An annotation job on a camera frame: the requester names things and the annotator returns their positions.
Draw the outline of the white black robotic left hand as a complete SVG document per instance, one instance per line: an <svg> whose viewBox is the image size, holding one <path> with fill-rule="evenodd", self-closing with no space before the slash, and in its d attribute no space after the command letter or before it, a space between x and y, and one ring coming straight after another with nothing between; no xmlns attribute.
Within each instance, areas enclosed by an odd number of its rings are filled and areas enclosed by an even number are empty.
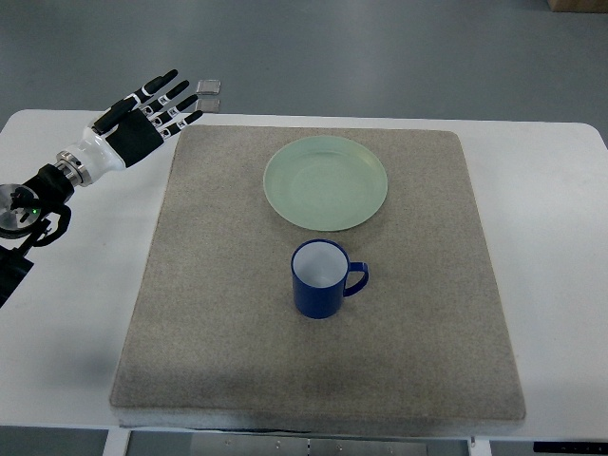
<svg viewBox="0 0 608 456"><path fill-rule="evenodd" d="M65 155L72 157L84 184L141 162L202 116L200 110L184 113L196 103L195 94L173 103L189 86L186 80L171 85L177 76L171 69L124 96L85 128L79 142L66 149Z"/></svg>

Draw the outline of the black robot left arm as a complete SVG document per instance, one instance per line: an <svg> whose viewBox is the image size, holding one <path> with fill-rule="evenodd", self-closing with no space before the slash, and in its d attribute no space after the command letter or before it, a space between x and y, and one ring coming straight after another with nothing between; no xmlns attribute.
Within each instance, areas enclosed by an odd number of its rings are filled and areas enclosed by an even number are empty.
<svg viewBox="0 0 608 456"><path fill-rule="evenodd" d="M91 183L84 163L69 152L58 155L22 184L1 186L1 238L20 239L1 248L1 302L6 303L33 267L27 254L66 233L71 221L67 202L74 189Z"/></svg>

